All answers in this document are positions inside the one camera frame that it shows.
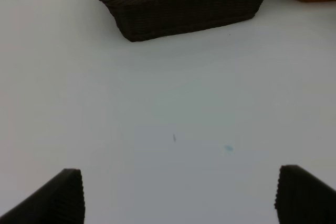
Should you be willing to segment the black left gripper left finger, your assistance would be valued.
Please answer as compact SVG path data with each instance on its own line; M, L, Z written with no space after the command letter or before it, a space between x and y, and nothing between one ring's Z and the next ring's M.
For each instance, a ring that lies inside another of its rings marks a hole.
M84 223L81 170L63 169L32 195L1 216L1 223Z

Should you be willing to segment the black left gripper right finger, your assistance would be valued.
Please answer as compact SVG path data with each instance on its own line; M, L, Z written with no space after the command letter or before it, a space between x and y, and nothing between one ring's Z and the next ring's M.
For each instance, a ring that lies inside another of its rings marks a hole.
M284 165L274 207L279 223L335 223L335 190L298 165Z

